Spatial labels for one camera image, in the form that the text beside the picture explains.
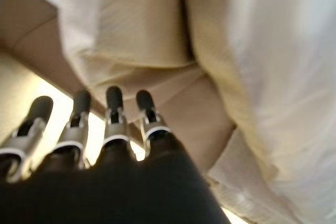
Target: black fingertip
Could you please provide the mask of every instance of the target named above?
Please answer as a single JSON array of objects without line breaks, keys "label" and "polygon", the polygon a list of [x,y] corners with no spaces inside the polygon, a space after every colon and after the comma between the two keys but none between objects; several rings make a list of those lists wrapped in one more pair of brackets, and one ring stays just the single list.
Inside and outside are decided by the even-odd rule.
[{"label": "black fingertip", "polygon": [[80,114],[82,112],[90,112],[91,95],[87,90],[79,91],[73,98],[73,114]]},{"label": "black fingertip", "polygon": [[42,118],[45,123],[48,123],[53,105],[54,102],[50,97],[42,96],[36,98],[30,106],[26,121]]},{"label": "black fingertip", "polygon": [[112,111],[117,111],[118,108],[123,109],[122,92],[117,86],[109,87],[106,91],[107,106]]},{"label": "black fingertip", "polygon": [[140,90],[137,93],[136,102],[140,110],[151,110],[154,108],[154,102],[152,96],[146,90]]}]

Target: beige fabric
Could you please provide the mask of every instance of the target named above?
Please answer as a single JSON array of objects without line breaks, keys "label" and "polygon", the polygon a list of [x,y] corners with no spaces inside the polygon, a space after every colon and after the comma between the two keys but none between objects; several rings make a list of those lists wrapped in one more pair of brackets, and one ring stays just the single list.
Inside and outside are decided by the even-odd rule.
[{"label": "beige fabric", "polygon": [[0,43],[12,49],[21,38],[56,18],[56,9],[44,0],[1,0]]},{"label": "beige fabric", "polygon": [[94,63],[100,71],[95,68],[91,71],[102,81],[88,87],[100,102],[105,103],[109,86],[118,85],[123,91],[127,118],[135,121],[139,117],[135,95],[141,89],[149,90],[158,110],[197,167],[203,172],[212,167],[234,127],[216,88],[197,65],[155,70],[116,65],[112,59],[102,63],[96,58]]},{"label": "beige fabric", "polygon": [[[44,0],[0,0],[0,45],[58,88],[74,95],[84,86],[63,57],[57,12]],[[93,100],[93,109],[104,115]]]}]

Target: white cloth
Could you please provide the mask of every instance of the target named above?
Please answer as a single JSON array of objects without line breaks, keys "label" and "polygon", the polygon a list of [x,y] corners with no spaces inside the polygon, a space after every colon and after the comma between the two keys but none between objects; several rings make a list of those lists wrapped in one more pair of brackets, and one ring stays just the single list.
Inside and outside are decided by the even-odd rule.
[{"label": "white cloth", "polygon": [[[180,0],[53,2],[64,51],[87,85],[109,81],[97,71],[104,69],[101,59],[152,68],[193,62]],[[261,171],[247,180],[239,169],[237,196],[256,183],[263,187],[256,191],[268,192],[249,200],[259,213],[262,204],[289,223],[336,223],[336,0],[186,0],[185,6],[196,59]],[[229,188],[221,160],[211,176]],[[238,208],[231,210],[255,217]]]}]

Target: robotic hand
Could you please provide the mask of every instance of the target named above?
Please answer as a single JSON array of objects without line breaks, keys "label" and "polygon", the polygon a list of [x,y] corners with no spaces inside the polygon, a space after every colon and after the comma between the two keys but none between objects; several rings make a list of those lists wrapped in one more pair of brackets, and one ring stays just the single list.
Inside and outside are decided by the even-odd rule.
[{"label": "robotic hand", "polygon": [[145,160],[130,147],[122,93],[107,90],[106,128],[97,162],[83,155],[90,95],[80,92],[55,148],[21,179],[51,114],[37,98],[23,123],[0,146],[1,223],[230,223],[182,144],[165,125],[151,95],[136,96]]}]

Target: wrinkled cloth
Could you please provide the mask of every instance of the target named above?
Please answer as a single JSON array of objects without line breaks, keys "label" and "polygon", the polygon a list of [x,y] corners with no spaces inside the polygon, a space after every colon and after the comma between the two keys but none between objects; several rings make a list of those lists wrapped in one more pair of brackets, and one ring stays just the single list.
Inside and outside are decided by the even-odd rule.
[{"label": "wrinkled cloth", "polygon": [[[220,146],[209,176],[228,209],[262,223],[336,223],[336,0],[54,4],[65,55],[100,101],[111,84],[121,85],[130,103],[135,90],[155,89],[160,111],[166,113],[169,101],[181,113],[191,107],[189,127],[182,127],[180,114],[170,115],[178,122],[177,136],[191,142],[188,132],[212,127],[213,135],[201,139],[216,139],[211,148]],[[187,75],[193,67],[195,75]],[[218,93],[209,82],[180,102],[179,93],[200,76],[209,76]],[[207,92],[213,94],[208,100]],[[191,94],[205,98],[195,102]],[[219,113],[227,113],[241,132],[229,141],[226,116],[218,123],[211,113],[199,113],[219,98],[225,108],[217,106]],[[202,149],[201,142],[193,149]],[[229,146],[242,155],[225,163]],[[239,169],[252,163],[253,173]],[[228,174],[239,186],[232,188]]]}]

